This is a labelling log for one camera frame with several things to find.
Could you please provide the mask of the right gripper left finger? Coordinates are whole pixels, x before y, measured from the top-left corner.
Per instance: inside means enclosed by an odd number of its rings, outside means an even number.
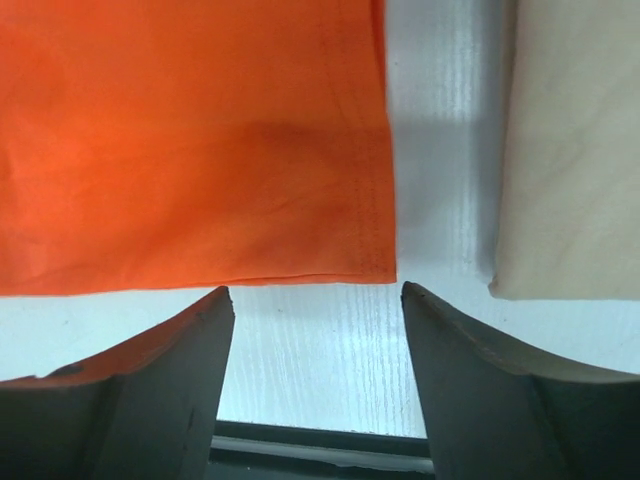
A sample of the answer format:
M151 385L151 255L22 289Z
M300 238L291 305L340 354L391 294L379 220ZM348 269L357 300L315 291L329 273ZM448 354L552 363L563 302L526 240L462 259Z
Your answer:
M99 354L2 382L2 478L203 478L234 322L220 287Z

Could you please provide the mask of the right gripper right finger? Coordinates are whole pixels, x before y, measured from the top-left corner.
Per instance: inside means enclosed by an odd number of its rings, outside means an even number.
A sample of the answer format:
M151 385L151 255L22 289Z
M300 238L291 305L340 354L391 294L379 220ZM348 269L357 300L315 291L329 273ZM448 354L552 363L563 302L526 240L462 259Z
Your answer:
M439 479L635 479L639 378L529 345L405 283L401 303Z

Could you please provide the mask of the orange t shirt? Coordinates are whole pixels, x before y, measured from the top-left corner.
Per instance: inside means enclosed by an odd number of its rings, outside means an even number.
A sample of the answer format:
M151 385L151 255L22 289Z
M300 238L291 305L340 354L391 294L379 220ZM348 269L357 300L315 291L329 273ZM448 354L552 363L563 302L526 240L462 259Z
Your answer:
M5 1L1 292L396 279L381 1Z

